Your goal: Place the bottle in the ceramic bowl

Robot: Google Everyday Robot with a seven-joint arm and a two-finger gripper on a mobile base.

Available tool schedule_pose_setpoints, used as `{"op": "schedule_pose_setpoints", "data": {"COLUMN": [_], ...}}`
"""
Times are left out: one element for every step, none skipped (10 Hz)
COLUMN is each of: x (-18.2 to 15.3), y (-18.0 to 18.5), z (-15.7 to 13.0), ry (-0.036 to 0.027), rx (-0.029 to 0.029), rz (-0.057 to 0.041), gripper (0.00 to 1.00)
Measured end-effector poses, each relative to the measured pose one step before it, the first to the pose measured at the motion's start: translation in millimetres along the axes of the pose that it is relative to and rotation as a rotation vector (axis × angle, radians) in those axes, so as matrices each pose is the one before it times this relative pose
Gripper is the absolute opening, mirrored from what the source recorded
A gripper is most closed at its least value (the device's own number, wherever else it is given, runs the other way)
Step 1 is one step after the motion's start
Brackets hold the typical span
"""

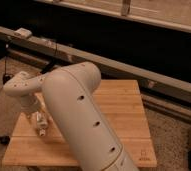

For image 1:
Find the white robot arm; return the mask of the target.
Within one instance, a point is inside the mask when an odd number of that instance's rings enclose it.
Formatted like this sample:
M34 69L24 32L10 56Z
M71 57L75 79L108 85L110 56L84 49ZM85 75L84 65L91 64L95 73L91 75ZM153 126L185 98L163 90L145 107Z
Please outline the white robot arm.
M92 97L100 82L99 68L82 62L34 78L21 71L4 84L4 91L29 112L40 107L35 93L42 93L83 171L139 171Z

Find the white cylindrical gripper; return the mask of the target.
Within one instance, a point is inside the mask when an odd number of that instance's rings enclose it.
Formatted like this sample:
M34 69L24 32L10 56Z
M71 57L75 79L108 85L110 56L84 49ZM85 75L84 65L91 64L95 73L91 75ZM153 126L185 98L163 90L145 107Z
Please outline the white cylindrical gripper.
M39 112L42 108L41 102L35 94L29 94L21 98L21 107L27 116Z

